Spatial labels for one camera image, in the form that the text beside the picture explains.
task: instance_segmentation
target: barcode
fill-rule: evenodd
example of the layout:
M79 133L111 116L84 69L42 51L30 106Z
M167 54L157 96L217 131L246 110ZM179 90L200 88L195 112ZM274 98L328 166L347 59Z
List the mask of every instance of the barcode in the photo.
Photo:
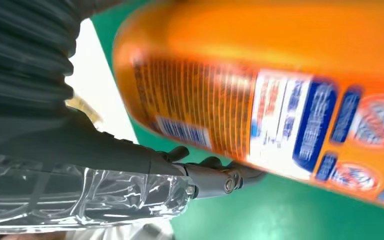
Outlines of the barcode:
M174 121L161 116L156 117L159 129L169 137L181 139L211 149L210 135L205 128L196 127L183 122Z

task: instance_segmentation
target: white label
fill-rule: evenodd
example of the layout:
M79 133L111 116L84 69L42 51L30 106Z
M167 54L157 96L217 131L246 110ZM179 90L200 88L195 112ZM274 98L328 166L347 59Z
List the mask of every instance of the white label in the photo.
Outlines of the white label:
M257 77L248 161L269 171L309 179L293 151L311 84L311 75L262 69Z
M157 116L156 122L161 132L166 136L181 139L198 146L204 146L208 149L212 148L210 135L206 128L162 116Z

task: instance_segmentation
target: bolt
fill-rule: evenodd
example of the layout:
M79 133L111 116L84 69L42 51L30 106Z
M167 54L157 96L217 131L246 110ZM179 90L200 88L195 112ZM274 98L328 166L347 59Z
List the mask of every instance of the bolt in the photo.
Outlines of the bolt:
M193 195L195 193L195 186L186 187L186 194Z
M227 194L230 194L231 192L233 192L234 188L235 188L235 181L231 177L229 177L224 183L224 192L226 192Z

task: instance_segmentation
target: blue label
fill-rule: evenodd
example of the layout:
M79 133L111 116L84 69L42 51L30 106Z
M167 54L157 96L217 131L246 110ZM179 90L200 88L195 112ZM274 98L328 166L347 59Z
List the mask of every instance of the blue label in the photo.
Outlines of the blue label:
M334 153L326 153L321 160L320 167L318 168L315 178L320 181L327 181L335 165L337 164L338 157Z
M316 165L337 100L334 85L320 80L314 79L309 88L293 150L295 162L309 172Z
M345 142L351 123L353 123L354 116L356 115L361 96L362 91L360 88L352 87L346 90L339 108L339 114L333 126L332 135L330 136L332 142Z
M261 133L261 129L258 126L258 123L256 120L251 121L251 137L256 138L259 137Z

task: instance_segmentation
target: white surface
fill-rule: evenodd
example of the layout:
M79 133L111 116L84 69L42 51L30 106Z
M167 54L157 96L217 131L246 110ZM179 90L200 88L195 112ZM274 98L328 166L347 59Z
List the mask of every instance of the white surface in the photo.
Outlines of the white surface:
M103 124L99 130L138 143L90 19L81 23L76 54L70 61L74 74L65 82L101 116Z

